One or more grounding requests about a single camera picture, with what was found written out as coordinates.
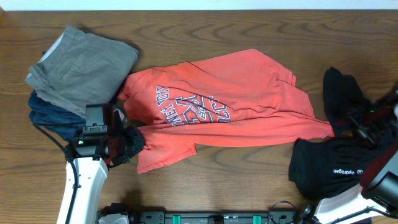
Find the black Sydrogen garment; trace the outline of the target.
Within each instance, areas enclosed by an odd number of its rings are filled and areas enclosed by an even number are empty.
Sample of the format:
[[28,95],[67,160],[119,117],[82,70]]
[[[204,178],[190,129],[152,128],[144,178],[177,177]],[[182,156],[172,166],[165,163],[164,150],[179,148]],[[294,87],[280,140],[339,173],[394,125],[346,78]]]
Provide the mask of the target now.
[[309,200],[334,197],[359,183],[364,170],[393,143],[369,146],[354,136],[346,112],[371,101],[356,79],[331,67],[323,77],[323,102],[334,137],[324,142],[296,140],[289,165],[289,180]]

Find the red printed t-shirt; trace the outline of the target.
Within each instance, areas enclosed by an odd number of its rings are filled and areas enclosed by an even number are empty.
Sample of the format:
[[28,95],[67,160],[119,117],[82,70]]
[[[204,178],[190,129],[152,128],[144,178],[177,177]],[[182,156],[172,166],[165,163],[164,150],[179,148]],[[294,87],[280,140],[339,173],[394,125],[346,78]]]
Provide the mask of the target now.
[[271,146],[333,135],[295,75],[255,49],[130,74],[119,99],[129,119],[143,122],[141,174],[194,155],[199,144]]

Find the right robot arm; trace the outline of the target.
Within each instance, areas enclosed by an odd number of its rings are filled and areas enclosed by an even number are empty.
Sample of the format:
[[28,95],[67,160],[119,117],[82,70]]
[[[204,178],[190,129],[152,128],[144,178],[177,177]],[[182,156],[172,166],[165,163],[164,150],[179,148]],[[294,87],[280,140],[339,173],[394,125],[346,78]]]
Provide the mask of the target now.
[[[397,88],[370,109],[355,108],[347,116],[359,136],[371,146],[380,146],[387,130],[397,129]],[[321,200],[305,222],[355,223],[376,216],[397,218],[397,142],[370,163],[359,184]]]

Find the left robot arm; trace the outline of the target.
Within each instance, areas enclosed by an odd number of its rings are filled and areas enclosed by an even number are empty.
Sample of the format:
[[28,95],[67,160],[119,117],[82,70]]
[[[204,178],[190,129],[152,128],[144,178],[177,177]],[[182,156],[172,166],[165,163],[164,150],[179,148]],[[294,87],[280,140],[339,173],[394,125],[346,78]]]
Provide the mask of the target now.
[[66,184],[58,223],[95,223],[108,171],[127,164],[146,145],[136,126],[89,126],[66,147]]

